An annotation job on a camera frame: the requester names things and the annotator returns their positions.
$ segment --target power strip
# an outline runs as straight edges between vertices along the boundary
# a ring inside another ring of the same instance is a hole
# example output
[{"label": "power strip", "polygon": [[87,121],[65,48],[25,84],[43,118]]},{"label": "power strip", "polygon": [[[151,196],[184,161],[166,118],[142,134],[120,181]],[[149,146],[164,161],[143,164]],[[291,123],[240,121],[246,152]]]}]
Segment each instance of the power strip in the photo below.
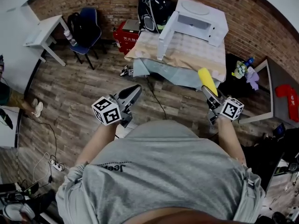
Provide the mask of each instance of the power strip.
[{"label": "power strip", "polygon": [[50,159],[50,164],[59,172],[64,171],[64,165],[62,163],[56,163],[55,160]]}]

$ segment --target plastic bottle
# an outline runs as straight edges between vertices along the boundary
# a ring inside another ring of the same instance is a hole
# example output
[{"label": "plastic bottle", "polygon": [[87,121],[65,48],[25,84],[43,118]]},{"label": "plastic bottle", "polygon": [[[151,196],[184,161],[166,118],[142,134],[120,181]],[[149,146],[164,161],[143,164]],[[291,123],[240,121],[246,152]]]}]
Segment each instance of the plastic bottle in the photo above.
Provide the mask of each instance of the plastic bottle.
[{"label": "plastic bottle", "polygon": [[65,35],[66,39],[69,40],[70,44],[71,44],[73,47],[77,46],[77,42],[76,42],[76,40],[73,38],[73,36],[72,36],[70,30],[64,30],[64,35]]},{"label": "plastic bottle", "polygon": [[251,57],[251,58],[248,59],[247,62],[244,62],[244,65],[246,65],[247,67],[249,67],[249,65],[251,65],[253,62],[254,62],[254,58]]}]

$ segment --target wooden floor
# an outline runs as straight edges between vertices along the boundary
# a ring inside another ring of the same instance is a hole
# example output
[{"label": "wooden floor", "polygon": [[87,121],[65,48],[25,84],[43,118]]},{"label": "wooden floor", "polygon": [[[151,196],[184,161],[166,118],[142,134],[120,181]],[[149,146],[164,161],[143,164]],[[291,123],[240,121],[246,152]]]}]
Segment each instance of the wooden floor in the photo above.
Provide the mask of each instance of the wooden floor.
[{"label": "wooden floor", "polygon": [[[65,46],[56,46],[55,52],[66,61],[65,67],[58,64],[49,55],[47,63],[41,63],[32,82],[29,98],[38,98],[44,103],[44,110],[38,122],[51,124],[57,139],[57,160],[66,167],[73,166],[78,154],[91,138],[99,125],[91,109],[91,104],[109,93],[115,93],[125,87],[140,84],[142,95],[132,108],[133,124],[142,124],[150,120],[164,118],[164,113],[150,92],[145,78],[120,77],[119,74],[126,64],[118,49],[110,47],[104,55],[98,50],[99,60],[89,55],[95,70],[88,63],[80,64],[73,52]],[[206,98],[202,92],[175,86],[164,79],[149,77],[154,86],[154,93],[163,105],[167,118],[175,120],[202,138],[209,138],[217,131],[209,126],[206,119],[208,110]],[[269,99],[262,91],[256,94],[259,98],[242,99],[246,105],[245,113],[258,113],[269,108],[261,106],[260,99]],[[279,122],[275,119],[239,125],[234,127],[240,142],[246,146],[253,145],[263,133],[272,133]],[[15,149],[0,150],[0,173],[4,183],[26,179],[28,184],[33,180],[33,169],[45,152],[55,153],[55,138],[48,125],[38,124],[29,118],[22,117],[19,130],[18,159]],[[35,180],[48,172],[48,159],[44,159],[35,171]],[[42,188],[57,190],[63,181],[64,172],[52,169],[53,183]],[[48,178],[40,181],[47,184]],[[273,195],[281,195],[281,190]]]}]

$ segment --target shoe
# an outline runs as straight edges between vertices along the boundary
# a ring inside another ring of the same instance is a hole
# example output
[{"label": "shoe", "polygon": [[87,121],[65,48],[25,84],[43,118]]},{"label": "shoe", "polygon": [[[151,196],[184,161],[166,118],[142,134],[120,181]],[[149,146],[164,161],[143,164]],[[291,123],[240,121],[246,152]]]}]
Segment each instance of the shoe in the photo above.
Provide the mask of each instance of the shoe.
[{"label": "shoe", "polygon": [[32,106],[33,108],[36,108],[37,105],[38,105],[38,100],[35,98],[35,99],[32,101],[31,106]]},{"label": "shoe", "polygon": [[41,112],[43,110],[43,103],[39,102],[38,105],[36,106],[36,111],[34,113],[35,117],[40,117],[41,116]]}]

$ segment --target black backpack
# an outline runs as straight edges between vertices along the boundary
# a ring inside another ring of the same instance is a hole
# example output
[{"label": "black backpack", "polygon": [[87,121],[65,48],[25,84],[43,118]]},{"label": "black backpack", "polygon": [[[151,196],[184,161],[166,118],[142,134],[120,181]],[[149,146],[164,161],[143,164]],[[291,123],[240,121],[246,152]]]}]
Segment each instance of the black backpack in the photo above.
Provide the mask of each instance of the black backpack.
[{"label": "black backpack", "polygon": [[161,33],[174,10],[171,0],[138,0],[140,29]]},{"label": "black backpack", "polygon": [[73,13],[67,19],[69,30],[76,42],[90,48],[94,39],[101,34],[101,29],[90,19],[83,18],[79,13]]}]

